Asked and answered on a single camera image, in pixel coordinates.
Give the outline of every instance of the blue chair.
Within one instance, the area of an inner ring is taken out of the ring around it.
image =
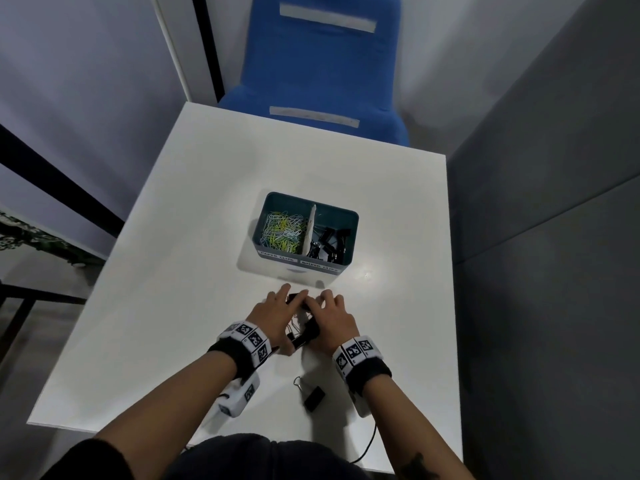
[[[242,81],[219,106],[408,146],[399,26],[400,0],[253,0]]]

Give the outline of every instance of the hand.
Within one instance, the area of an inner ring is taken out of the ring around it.
[[[344,309],[342,295],[333,298],[331,290],[324,290],[318,298],[307,297],[305,302],[320,327],[320,336],[311,344],[329,357],[347,340],[360,336],[355,318]]]
[[[260,330],[269,339],[272,349],[279,347],[280,352],[285,355],[292,355],[296,351],[291,340],[287,338],[287,324],[309,294],[309,290],[302,290],[287,305],[286,299],[290,289],[291,285],[287,283],[277,293],[270,291],[267,295],[267,301],[254,306],[252,312],[246,318],[247,322],[260,327]]]

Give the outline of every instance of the black sleeve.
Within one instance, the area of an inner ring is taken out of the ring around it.
[[[76,444],[41,480],[134,480],[126,460],[116,448],[102,440],[85,440]]]

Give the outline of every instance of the wristband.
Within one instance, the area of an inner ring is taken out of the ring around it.
[[[267,360],[271,344],[258,325],[244,321],[231,323],[208,352],[213,350],[224,352],[234,360],[236,378],[247,378]]]
[[[355,337],[343,343],[333,354],[333,361],[342,379],[352,392],[362,396],[368,380],[380,374],[391,377],[391,370],[372,339]]]

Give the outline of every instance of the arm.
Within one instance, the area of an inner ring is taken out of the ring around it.
[[[348,340],[359,337],[355,319],[344,307],[341,295],[331,290],[313,300],[307,298],[320,327],[316,348],[331,357]],[[429,420],[387,375],[366,382],[364,399],[376,420],[391,465],[405,480],[473,480],[473,476],[445,443]]]
[[[270,292],[247,321],[269,338],[272,347],[294,352],[285,335],[287,323],[308,291],[287,305],[291,286]],[[208,352],[167,379],[101,430],[96,438],[122,453],[136,480],[158,479],[186,446],[223,389],[236,375],[236,364],[222,352]]]

